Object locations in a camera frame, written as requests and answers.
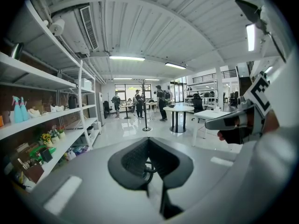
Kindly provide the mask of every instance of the black pants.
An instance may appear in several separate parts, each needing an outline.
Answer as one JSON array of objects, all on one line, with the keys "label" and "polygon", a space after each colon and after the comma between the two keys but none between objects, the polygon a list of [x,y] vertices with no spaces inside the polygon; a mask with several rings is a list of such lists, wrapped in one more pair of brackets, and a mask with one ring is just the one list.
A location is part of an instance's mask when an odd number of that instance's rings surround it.
[{"label": "black pants", "polygon": [[166,111],[163,109],[164,107],[166,107],[165,102],[159,102],[159,109],[162,115],[162,119],[167,119]]},{"label": "black pants", "polygon": [[136,105],[136,112],[138,117],[142,117],[142,104]]}]

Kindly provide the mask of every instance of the white sticker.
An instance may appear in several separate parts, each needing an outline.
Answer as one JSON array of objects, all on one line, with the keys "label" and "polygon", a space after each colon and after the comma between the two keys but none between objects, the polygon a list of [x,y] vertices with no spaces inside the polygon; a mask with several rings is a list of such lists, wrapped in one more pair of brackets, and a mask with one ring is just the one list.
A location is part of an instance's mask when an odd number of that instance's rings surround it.
[{"label": "white sticker", "polygon": [[270,102],[265,95],[265,90],[268,87],[269,83],[263,76],[259,75],[244,94],[245,99],[250,99],[254,104],[257,105],[263,116],[266,116],[271,109]]}]

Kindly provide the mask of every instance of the flower pot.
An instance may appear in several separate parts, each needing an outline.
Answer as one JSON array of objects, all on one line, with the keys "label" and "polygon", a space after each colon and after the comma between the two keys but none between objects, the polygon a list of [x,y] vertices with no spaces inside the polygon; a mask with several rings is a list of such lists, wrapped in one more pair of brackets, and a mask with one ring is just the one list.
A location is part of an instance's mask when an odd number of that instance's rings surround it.
[{"label": "flower pot", "polygon": [[58,136],[56,136],[56,137],[54,137],[54,138],[51,138],[51,140],[52,140],[52,143],[53,143],[53,144],[56,144],[56,143],[59,142],[59,138],[58,138]]},{"label": "flower pot", "polygon": [[59,137],[60,139],[64,138],[64,137],[65,137],[65,132],[59,133],[59,134],[58,134],[58,137]]},{"label": "flower pot", "polygon": [[47,146],[47,147],[53,147],[53,143],[52,143],[51,141],[48,141],[48,142],[46,143],[46,146]]}]

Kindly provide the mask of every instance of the vent grille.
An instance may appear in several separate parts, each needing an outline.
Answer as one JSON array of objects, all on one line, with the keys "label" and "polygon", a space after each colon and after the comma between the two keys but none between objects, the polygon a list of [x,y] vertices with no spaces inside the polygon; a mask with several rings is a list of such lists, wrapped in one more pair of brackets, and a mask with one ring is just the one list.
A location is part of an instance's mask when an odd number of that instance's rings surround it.
[{"label": "vent grille", "polygon": [[95,38],[95,33],[94,33],[94,29],[93,29],[93,21],[92,21],[90,6],[80,9],[80,13],[81,13],[85,31],[87,33],[90,44],[91,44],[93,50],[95,50],[98,48],[98,43]]}]

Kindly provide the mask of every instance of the orange object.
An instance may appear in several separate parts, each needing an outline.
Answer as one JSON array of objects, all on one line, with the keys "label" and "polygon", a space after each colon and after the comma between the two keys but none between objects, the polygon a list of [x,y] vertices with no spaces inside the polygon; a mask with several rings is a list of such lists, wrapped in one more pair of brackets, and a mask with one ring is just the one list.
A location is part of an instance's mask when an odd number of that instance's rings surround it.
[{"label": "orange object", "polygon": [[4,126],[2,115],[0,115],[0,127]]}]

